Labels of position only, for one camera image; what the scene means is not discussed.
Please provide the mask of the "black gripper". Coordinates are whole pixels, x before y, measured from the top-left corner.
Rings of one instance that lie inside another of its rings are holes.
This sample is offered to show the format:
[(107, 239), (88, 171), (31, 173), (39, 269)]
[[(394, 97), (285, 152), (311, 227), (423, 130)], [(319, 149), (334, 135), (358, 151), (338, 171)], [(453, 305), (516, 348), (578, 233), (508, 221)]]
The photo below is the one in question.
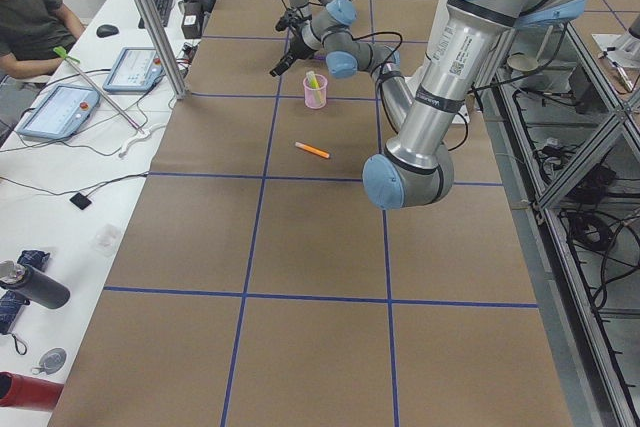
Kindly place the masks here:
[(296, 60), (308, 60), (313, 58), (315, 50), (309, 47), (302, 38), (294, 37), (291, 41), (289, 54), (280, 58), (278, 63), (269, 71), (272, 77), (280, 77), (289, 70)]

